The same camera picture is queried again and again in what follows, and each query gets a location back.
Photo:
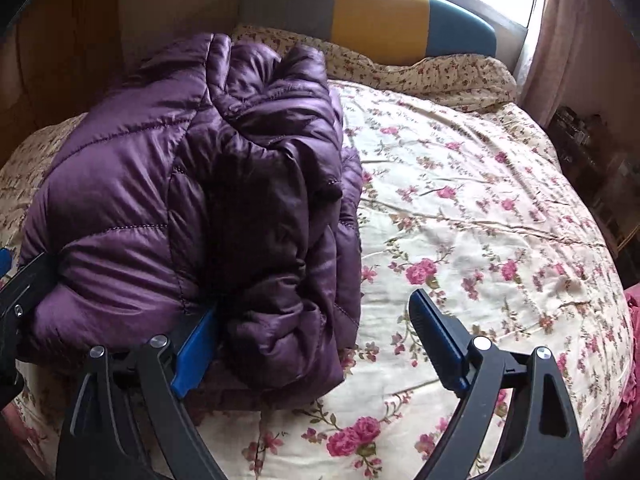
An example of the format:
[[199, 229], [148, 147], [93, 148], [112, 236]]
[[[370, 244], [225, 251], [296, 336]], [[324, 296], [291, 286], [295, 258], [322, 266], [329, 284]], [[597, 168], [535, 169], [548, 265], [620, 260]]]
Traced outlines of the purple quilted down jacket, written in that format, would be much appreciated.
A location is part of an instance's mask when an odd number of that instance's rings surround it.
[[212, 312], [213, 385], [273, 405], [344, 378], [360, 318], [362, 168], [323, 54], [205, 34], [93, 107], [30, 205], [21, 259], [60, 280], [17, 350], [72, 368]]

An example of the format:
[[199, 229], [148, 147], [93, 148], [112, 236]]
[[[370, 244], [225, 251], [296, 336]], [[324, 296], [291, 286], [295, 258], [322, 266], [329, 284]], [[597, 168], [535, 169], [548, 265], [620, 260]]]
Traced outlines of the pink cloth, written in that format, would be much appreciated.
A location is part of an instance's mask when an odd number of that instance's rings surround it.
[[587, 479], [639, 478], [639, 285], [625, 290], [631, 326], [631, 369], [612, 422], [585, 462]]

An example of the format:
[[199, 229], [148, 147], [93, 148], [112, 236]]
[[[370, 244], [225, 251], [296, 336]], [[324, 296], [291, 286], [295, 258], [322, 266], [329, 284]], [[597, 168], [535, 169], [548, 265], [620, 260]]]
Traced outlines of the brown wooden wardrobe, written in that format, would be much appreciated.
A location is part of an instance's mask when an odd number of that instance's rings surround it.
[[1, 160], [93, 106], [125, 69], [118, 0], [30, 0], [1, 38]]

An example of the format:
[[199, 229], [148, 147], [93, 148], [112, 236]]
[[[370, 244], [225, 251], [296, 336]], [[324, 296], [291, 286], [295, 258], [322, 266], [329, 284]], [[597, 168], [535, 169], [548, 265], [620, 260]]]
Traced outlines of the floral cream bed quilt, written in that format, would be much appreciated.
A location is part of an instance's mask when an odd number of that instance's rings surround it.
[[235, 479], [399, 479], [454, 412], [408, 320], [424, 288], [502, 348], [549, 347], [588, 457], [622, 400], [632, 326], [604, 237], [547, 136], [513, 104], [462, 113], [336, 82], [363, 166], [362, 315], [344, 382], [297, 410], [223, 412], [198, 430]]

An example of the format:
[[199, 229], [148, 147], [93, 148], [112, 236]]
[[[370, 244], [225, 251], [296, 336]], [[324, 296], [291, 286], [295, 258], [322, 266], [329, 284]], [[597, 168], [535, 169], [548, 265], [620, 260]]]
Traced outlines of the small-floral pillow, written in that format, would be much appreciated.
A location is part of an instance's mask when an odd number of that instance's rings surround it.
[[332, 79], [356, 82], [430, 100], [463, 113], [488, 113], [516, 98], [516, 82], [503, 64], [490, 56], [450, 54], [422, 58], [408, 66], [384, 65], [346, 47], [286, 30], [239, 25], [232, 32], [236, 41], [265, 44], [284, 55], [296, 44], [324, 54]]

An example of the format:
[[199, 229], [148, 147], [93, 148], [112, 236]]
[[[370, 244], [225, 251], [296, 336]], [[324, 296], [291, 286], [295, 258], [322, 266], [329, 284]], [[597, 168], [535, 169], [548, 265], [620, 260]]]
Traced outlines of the right pink curtain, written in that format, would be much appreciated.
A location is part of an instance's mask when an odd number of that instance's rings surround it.
[[542, 0], [518, 105], [546, 126], [561, 105], [639, 133], [639, 46], [608, 0]]

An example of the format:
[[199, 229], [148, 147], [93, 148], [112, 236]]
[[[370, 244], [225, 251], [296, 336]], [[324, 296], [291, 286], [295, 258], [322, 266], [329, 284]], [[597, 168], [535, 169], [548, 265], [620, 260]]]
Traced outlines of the grey yellow blue headboard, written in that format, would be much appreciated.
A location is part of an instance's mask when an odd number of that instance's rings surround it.
[[446, 0], [239, 0], [239, 22], [329, 41], [384, 65], [497, 53], [495, 29]]

